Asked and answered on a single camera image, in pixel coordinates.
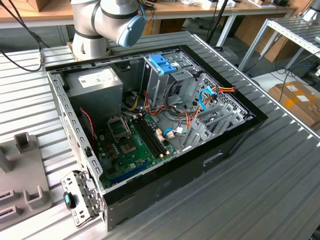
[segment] motherboard chip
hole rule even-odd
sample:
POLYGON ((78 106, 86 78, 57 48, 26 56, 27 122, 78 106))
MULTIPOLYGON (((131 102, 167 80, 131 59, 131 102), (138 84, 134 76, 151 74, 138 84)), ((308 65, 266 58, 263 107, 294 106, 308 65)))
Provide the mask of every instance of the motherboard chip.
POLYGON ((137 150, 137 147, 132 139, 123 139, 119 144, 123 154, 128 154, 137 150))

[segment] blue cable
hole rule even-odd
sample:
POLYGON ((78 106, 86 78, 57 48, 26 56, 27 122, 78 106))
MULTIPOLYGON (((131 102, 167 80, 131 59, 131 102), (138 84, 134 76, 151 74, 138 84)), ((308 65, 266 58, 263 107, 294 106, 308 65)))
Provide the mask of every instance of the blue cable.
POLYGON ((167 135, 168 132, 172 131, 172 128, 167 128, 164 130, 163 135, 167 135))
POLYGON ((178 133, 178 134, 186 134, 187 133, 186 131, 178 132, 176 130, 173 130, 172 128, 167 128, 166 130, 164 130, 163 135, 166 136, 168 134, 168 132, 170 132, 170 131, 172 131, 174 133, 178 133))
POLYGON ((145 13, 145 9, 142 7, 141 3, 137 0, 137 3, 139 4, 140 6, 140 9, 141 9, 141 12, 142 12, 142 16, 143 16, 143 19, 146 20, 146 13, 145 13))
POLYGON ((206 110, 206 106, 205 106, 205 105, 203 104, 203 102, 202 102, 202 93, 203 93, 203 92, 208 93, 210 96, 213 95, 213 94, 218 95, 218 93, 215 92, 215 91, 213 91, 211 88, 210 88, 210 89, 203 89, 203 90, 201 90, 201 91, 199 92, 199 104, 200 104, 200 106, 202 107, 203 110, 206 110))

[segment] yellow wire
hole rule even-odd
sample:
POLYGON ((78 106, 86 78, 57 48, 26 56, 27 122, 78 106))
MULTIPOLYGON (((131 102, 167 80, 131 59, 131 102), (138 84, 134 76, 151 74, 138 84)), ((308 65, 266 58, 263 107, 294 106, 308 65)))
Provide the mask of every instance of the yellow wire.
POLYGON ((133 111, 133 110, 135 110, 137 108, 137 106, 138 106, 138 98, 139 98, 138 96, 135 98, 135 103, 134 103, 133 107, 128 109, 129 111, 133 111))

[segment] metal shelf rack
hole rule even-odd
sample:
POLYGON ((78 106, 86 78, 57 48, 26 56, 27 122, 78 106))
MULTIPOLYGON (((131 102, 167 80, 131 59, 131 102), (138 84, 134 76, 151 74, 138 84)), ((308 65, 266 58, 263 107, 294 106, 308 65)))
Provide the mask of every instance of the metal shelf rack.
POLYGON ((240 71, 243 71, 247 65, 268 27, 274 29, 275 32, 261 52, 261 56, 269 50, 279 35, 283 35, 301 47, 286 68, 289 68, 295 62, 303 50, 307 50, 311 54, 315 54, 320 58, 320 43, 315 41, 315 37, 320 36, 320 24, 311 24, 303 20, 301 17, 271 18, 264 22, 262 28, 255 37, 248 52, 239 65, 240 71))

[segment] red wire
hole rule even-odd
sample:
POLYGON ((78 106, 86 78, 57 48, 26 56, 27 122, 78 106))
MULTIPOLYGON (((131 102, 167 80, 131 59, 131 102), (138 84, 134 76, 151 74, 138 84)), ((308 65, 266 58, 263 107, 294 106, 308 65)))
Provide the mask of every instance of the red wire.
POLYGON ((89 123, 90 123, 90 126, 91 126, 91 132, 92 132, 92 145, 94 147, 95 146, 95 131, 94 131, 94 126, 92 124, 91 118, 90 118, 89 114, 86 113, 84 110, 80 109, 80 111, 83 112, 83 114, 86 115, 86 117, 89 120, 89 123))

